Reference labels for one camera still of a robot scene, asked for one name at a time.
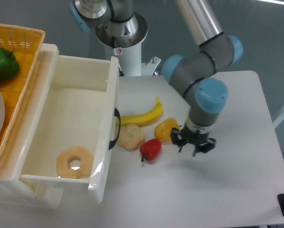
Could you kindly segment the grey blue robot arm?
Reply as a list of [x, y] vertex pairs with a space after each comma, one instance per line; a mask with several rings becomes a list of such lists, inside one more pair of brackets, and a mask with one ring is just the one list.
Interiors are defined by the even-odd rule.
[[[213, 76], [236, 62], [243, 46], [237, 37], [224, 34], [206, 0], [179, 0], [177, 4], [200, 50], [191, 58], [171, 56], [161, 67], [166, 81], [190, 105], [184, 128], [173, 129], [171, 139], [179, 149], [192, 144], [194, 153], [207, 153], [215, 148], [216, 141], [209, 134], [228, 98], [226, 85]], [[154, 74], [159, 60], [141, 61], [148, 29], [145, 19], [134, 11], [133, 1], [72, 0], [69, 10], [82, 30], [95, 29], [106, 57], [118, 58], [120, 76]]]

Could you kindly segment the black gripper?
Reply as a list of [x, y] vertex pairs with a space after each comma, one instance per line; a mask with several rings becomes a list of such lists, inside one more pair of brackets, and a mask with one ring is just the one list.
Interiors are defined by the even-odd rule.
[[208, 135], [209, 132], [202, 133], [198, 129], [190, 129], [185, 124], [182, 130], [172, 128], [170, 137], [173, 145], [179, 148], [178, 152], [181, 152], [186, 144], [195, 145], [192, 156], [196, 156], [197, 153], [207, 153], [215, 148], [216, 139], [208, 138]]

